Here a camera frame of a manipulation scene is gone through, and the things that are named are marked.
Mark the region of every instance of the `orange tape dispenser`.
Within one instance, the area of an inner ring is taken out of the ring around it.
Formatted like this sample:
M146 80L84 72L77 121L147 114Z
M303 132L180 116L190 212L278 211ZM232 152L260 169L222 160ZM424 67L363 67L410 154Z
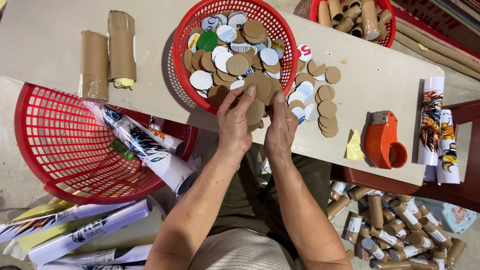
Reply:
M401 168L407 162L407 149L397 142L398 120L389 110L373 112L365 135L365 152L375 167Z

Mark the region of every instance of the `red plastic basket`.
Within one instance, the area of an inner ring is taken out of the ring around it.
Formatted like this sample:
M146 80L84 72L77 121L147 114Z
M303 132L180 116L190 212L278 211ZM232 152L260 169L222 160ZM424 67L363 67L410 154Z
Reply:
M210 104L207 99L197 93L190 84L190 71L185 68L183 54L187 49L190 32L195 26L200 26L202 20L222 11L244 11L249 19L255 19L268 29L271 39L281 38L285 42L285 55L280 60L283 68L281 83L283 91L288 93L297 72L297 44L285 19L269 4L260 0L204 0L192 7L180 21L175 37L173 38L173 65L181 86L200 107L216 114L218 108Z
M148 125L150 116L120 109ZM187 141L187 160L197 138L196 127L165 121L167 134ZM98 125L83 103L71 94L25 83L15 109L15 135L28 167L55 197L76 204L117 204L142 198L165 183L142 162L127 160L109 143L115 138ZM57 185L86 193L73 195Z
M310 20L313 22L318 22L318 4L320 1L326 1L326 0L313 0L312 6L310 9ZM385 24L385 28L388 31L387 37L384 40L379 41L380 45L390 48L393 44L393 40L395 38L395 30L396 30L396 25L395 25L395 14L393 13L393 8L392 4L390 4L389 0L375 0L375 5L380 7L380 10L388 10L392 14L392 19L390 22Z

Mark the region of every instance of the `left hand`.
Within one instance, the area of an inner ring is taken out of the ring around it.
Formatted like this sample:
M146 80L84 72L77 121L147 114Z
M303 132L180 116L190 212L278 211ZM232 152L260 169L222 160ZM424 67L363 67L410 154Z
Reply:
M245 154L252 145L252 134L247 131L245 113L255 99L256 85L231 90L216 114L220 127L219 149Z

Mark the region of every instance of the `white table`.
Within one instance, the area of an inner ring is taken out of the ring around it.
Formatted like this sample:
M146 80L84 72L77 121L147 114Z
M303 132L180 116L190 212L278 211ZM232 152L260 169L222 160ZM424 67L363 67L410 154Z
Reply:
M175 27L197 1L12 0L0 24L0 75L76 94L80 69L80 33L107 31L110 10L135 18L138 82L135 90L110 84L110 104L217 131L216 116L196 106L176 81L171 61ZM418 146L421 81L443 76L440 67L371 42L346 35L285 12L297 44L308 44L313 57L337 66L342 79L333 85L339 132L325 138L317 122L299 126L292 151L342 166L421 185L425 165L412 163ZM325 82L317 83L315 88ZM398 140L408 151L401 169L371 168L343 158L350 129L362 132L367 112L391 110L398 118ZM266 128L253 133L264 142Z

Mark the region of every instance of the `concrete floor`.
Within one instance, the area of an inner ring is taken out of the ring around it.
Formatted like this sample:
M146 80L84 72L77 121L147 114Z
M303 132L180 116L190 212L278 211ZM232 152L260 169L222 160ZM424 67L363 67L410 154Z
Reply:
M267 0L279 10L307 15L308 3L297 4L296 0ZM416 54L403 45L395 42L392 49L411 55L413 57L431 62L424 57ZM441 66L445 71L445 94L444 105L456 104L460 102L480 99L479 81L460 74L450 68ZM0 101L0 223L5 223L25 211L41 204L48 203L52 196L43 190L41 182L32 174L24 162L18 147L16 145L15 134L13 130L13 115L18 94L23 85L13 79L0 76L0 91L2 99ZM463 125L457 134L458 161L461 172L465 174L465 164L468 158L468 146L470 140L471 125ZM202 133L201 137L212 138L209 132ZM198 148L196 153L202 154L205 149ZM171 205L172 196L168 188L162 188L157 193L162 205L168 207ZM349 210L357 211L356 205L349 206ZM347 211L343 211L334 220L333 225L339 233L343 231ZM468 247L457 263L456 269L476 270L480 259L480 224L476 222L473 226L456 237L468 243ZM346 250L353 249L353 245L344 241ZM6 247L7 243L0 243L0 250ZM368 263L355 258L352 261L355 270L370 269ZM10 256L0 256L0 266L13 264L21 267L23 270L32 269L32 266L26 262L21 262Z

